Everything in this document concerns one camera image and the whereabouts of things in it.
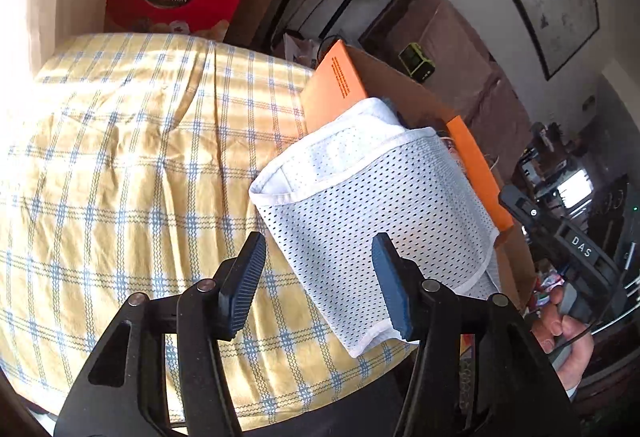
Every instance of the metal screw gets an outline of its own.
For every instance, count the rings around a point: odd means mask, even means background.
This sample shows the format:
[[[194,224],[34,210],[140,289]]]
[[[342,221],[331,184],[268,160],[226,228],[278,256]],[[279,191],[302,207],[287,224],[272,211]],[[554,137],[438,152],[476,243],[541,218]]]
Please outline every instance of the metal screw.
[[[509,305],[509,299],[504,294],[494,294],[493,302],[494,305],[498,307],[506,307]]]
[[[208,292],[216,286],[216,282],[212,278],[204,278],[197,283],[198,291]]]
[[[134,292],[129,296],[129,305],[135,307],[146,301],[146,295],[143,292]]]
[[[440,290],[440,283],[436,280],[428,279],[422,282],[422,288],[427,292],[438,292]]]

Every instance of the blue plaid pattern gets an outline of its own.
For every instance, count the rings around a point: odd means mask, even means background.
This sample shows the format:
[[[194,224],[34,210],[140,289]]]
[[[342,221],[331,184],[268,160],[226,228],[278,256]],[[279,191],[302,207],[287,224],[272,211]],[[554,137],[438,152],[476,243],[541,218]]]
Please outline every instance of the blue plaid pattern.
[[[80,36],[56,52],[33,96],[50,108],[2,132],[0,366],[18,393],[59,412],[127,296],[180,293],[255,229],[265,270],[244,329],[220,347],[243,428],[336,401],[408,354],[387,341],[352,359],[249,201],[260,170],[306,134],[309,76],[189,36]],[[166,371],[181,419],[172,336]]]

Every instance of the white wall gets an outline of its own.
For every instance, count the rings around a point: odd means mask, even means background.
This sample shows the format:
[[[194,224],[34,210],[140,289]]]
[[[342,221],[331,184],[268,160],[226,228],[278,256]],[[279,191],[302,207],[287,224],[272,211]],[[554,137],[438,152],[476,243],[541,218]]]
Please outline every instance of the white wall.
[[[318,1],[308,0],[290,25],[297,28]],[[326,0],[302,33],[316,36],[341,1]],[[614,56],[623,65],[637,65],[640,72],[640,63],[633,58],[636,56],[637,60],[640,52],[640,0],[598,0],[600,31],[550,81],[545,81],[536,50],[513,0],[451,1],[478,30],[506,71],[532,120],[557,120],[569,135],[591,119],[593,107],[583,113],[582,103],[595,93],[598,75]],[[334,32],[343,30],[357,38],[387,2],[354,0]]]
[[[102,32],[106,0],[0,0],[0,151],[15,142],[36,109],[50,113],[50,102],[34,97],[33,77],[56,47],[71,36]]]
[[[640,87],[618,60],[612,60],[602,71],[611,88],[625,105],[629,115],[640,130]]]

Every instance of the brown cushion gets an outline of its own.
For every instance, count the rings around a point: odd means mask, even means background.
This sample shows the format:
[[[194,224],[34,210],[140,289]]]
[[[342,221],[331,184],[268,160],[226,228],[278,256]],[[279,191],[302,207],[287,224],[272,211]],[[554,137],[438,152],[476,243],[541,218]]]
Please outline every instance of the brown cushion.
[[[492,67],[495,80],[482,96],[467,126],[482,153],[494,160],[499,157],[498,172],[503,179],[509,180],[531,141],[531,123],[505,73],[495,63]]]
[[[489,52],[473,27],[448,0],[416,0],[389,33],[386,48],[397,57],[411,42],[436,67],[424,86],[469,120],[494,79]]]

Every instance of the brown sofa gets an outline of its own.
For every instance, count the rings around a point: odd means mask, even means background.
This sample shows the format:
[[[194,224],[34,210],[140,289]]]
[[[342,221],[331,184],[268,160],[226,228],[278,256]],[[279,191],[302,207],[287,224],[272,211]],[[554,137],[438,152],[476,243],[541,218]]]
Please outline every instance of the brown sofa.
[[[367,52],[401,72],[398,54],[411,42],[436,67],[424,86],[461,115],[510,178],[531,140],[530,120],[476,30],[448,0],[392,0],[360,37]]]

